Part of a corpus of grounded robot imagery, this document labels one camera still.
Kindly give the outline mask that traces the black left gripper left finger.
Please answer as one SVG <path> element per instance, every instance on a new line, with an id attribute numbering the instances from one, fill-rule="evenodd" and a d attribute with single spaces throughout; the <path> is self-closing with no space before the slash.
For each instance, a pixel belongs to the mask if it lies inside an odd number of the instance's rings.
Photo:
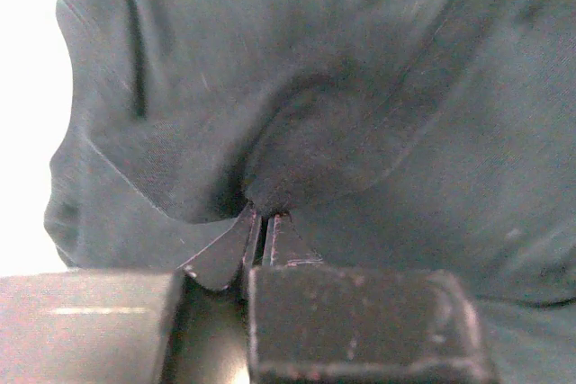
<path id="1" fill-rule="evenodd" d="M 244 210 L 175 273 L 4 277 L 2 382 L 249 382 L 240 292 L 261 227 Z"/>

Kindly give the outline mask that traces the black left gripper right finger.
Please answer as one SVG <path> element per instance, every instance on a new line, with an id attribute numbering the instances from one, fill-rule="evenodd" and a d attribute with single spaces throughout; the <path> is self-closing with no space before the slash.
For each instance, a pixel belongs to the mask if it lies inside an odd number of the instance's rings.
<path id="1" fill-rule="evenodd" d="M 496 383 L 482 322 L 444 271 L 323 263 L 287 216 L 245 282 L 254 383 Z"/>

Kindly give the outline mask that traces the black t-shirt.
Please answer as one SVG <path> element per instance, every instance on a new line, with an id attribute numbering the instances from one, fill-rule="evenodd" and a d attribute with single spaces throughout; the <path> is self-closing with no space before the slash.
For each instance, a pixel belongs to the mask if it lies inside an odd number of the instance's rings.
<path id="1" fill-rule="evenodd" d="M 185 265 L 287 213 L 328 263 L 443 269 L 506 383 L 575 380 L 575 0 L 58 0 L 66 265 Z"/>

